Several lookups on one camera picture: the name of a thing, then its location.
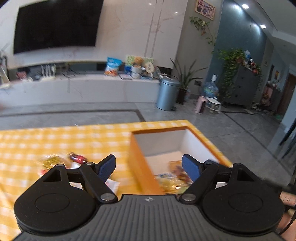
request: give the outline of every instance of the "gray dresser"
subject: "gray dresser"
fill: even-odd
[[[250,107],[259,83],[259,76],[249,69],[240,66],[236,76],[233,78],[234,89],[231,97],[225,102],[229,104],[238,104],[245,107]]]

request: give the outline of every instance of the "orange box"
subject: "orange box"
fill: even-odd
[[[184,154],[201,163],[212,159],[225,166],[232,165],[200,131],[189,126],[132,132],[128,163],[142,194],[164,194],[154,176],[170,172],[169,162],[181,160]]]

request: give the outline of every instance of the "blue snack bag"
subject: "blue snack bag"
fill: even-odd
[[[105,75],[107,76],[117,76],[119,67],[121,66],[122,61],[116,58],[107,58],[107,64],[105,68]]]

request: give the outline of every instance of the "gray trash can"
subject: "gray trash can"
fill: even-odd
[[[180,82],[178,80],[168,77],[162,78],[160,80],[156,107],[161,110],[170,111],[176,102],[179,85]]]

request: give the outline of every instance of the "doorway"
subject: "doorway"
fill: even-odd
[[[292,95],[294,93],[294,89],[296,86],[296,77],[292,74],[289,74],[284,91],[283,91],[283,95],[281,97],[281,102],[279,103],[279,106],[277,108],[277,113],[281,114],[281,115],[285,115],[287,108],[290,104]]]
[[[272,64],[271,67],[270,67],[270,71],[269,71],[269,75],[268,75],[268,80],[267,81],[271,81],[273,70],[274,70],[274,65]]]

